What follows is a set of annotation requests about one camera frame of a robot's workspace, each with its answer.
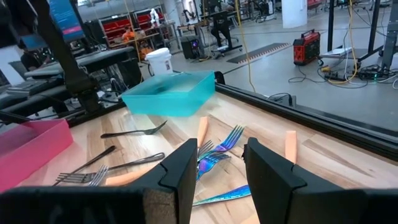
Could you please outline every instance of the person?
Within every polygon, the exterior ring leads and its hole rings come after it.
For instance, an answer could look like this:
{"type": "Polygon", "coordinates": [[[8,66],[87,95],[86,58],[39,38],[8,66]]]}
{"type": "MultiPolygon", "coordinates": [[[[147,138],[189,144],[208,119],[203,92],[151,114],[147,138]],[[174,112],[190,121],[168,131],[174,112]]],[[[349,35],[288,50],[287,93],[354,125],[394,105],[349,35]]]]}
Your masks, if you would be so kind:
{"type": "MultiPolygon", "coordinates": [[[[228,2],[221,2],[221,10],[220,11],[228,11],[232,12],[235,10],[234,7],[234,2],[232,0],[228,2]]],[[[222,47],[221,44],[221,37],[220,34],[218,33],[220,31],[226,39],[230,39],[230,33],[229,33],[229,24],[228,21],[217,21],[217,26],[214,26],[211,30],[210,33],[216,37],[217,40],[217,45],[218,47],[222,47]]]]}
{"type": "Polygon", "coordinates": [[[134,38],[134,32],[131,30],[129,26],[124,28],[124,34],[122,35],[123,42],[129,42],[129,40],[134,38]]]}
{"type": "Polygon", "coordinates": [[[18,47],[24,51],[24,54],[21,56],[21,62],[28,71],[43,67],[43,65],[50,61],[50,57],[47,57],[44,63],[41,62],[32,52],[27,50],[26,45],[22,41],[19,42],[18,47]]]}

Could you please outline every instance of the gray floor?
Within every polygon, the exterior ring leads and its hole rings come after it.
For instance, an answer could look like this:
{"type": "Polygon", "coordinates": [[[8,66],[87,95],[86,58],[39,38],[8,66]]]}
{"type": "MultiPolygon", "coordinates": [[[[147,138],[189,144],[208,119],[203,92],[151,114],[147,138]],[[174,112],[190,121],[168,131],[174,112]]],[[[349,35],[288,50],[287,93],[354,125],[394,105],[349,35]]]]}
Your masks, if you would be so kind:
{"type": "MultiPolygon", "coordinates": [[[[383,33],[386,32],[390,16],[390,8],[381,9],[379,14],[379,28],[383,33]]],[[[360,9],[358,14],[368,21],[366,11],[360,9]]],[[[346,9],[336,9],[334,47],[343,44],[343,37],[348,27],[349,16],[346,9]]],[[[283,29],[281,15],[274,21],[267,21],[261,24],[254,22],[244,22],[243,32],[248,51],[258,49],[265,45],[275,42],[290,43],[299,38],[302,32],[316,29],[322,33],[321,53],[326,52],[327,45],[328,13],[319,11],[318,14],[309,18],[308,24],[294,29],[283,29]]],[[[369,26],[362,21],[358,15],[353,18],[353,42],[356,48],[367,48],[369,42],[369,26]]],[[[233,29],[231,34],[240,39],[242,37],[239,29],[233,29]]],[[[349,36],[345,39],[346,45],[351,45],[349,36]]],[[[384,37],[376,34],[375,47],[384,43],[384,37]]],[[[182,54],[172,57],[172,66],[177,71],[197,71],[197,70],[219,70],[224,73],[228,85],[236,86],[245,90],[251,90],[249,84],[249,66],[247,64],[234,64],[226,62],[230,58],[241,55],[242,52],[235,50],[229,52],[224,58],[218,60],[207,60],[205,62],[193,63],[185,60],[182,54]]],[[[334,65],[337,59],[325,59],[325,64],[334,65]]],[[[362,66],[380,64],[381,59],[378,55],[373,55],[363,61],[362,66]]],[[[352,70],[353,61],[348,61],[349,69],[352,70]]],[[[335,69],[344,70],[345,61],[340,63],[335,69]]],[[[287,92],[297,95],[297,103],[327,113],[333,113],[346,118],[373,124],[387,129],[397,130],[398,127],[398,90],[392,88],[391,84],[369,83],[366,87],[356,89],[338,88],[329,83],[313,83],[305,80],[302,83],[288,83],[292,77],[302,77],[297,67],[293,64],[293,47],[288,47],[272,55],[265,55],[260,59],[255,59],[251,64],[251,79],[258,93],[263,95],[273,95],[276,93],[287,92]]],[[[322,81],[317,75],[317,62],[301,67],[307,74],[307,78],[322,81]]],[[[394,61],[393,68],[398,68],[398,62],[394,61]]],[[[355,80],[356,84],[339,85],[347,88],[355,88],[362,85],[361,81],[355,80]]]]}

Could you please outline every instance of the monitor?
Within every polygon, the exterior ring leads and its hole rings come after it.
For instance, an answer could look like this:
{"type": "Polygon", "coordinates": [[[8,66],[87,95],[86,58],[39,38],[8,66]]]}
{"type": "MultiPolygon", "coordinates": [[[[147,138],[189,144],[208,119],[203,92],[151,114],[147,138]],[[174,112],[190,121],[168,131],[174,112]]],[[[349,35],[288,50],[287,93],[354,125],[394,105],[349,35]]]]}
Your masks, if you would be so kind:
{"type": "MultiPolygon", "coordinates": [[[[49,0],[49,6],[51,17],[57,27],[62,31],[65,42],[85,37],[79,19],[69,0],[49,0]]],[[[35,50],[47,46],[43,38],[38,34],[23,35],[21,38],[28,50],[35,50]]]]}

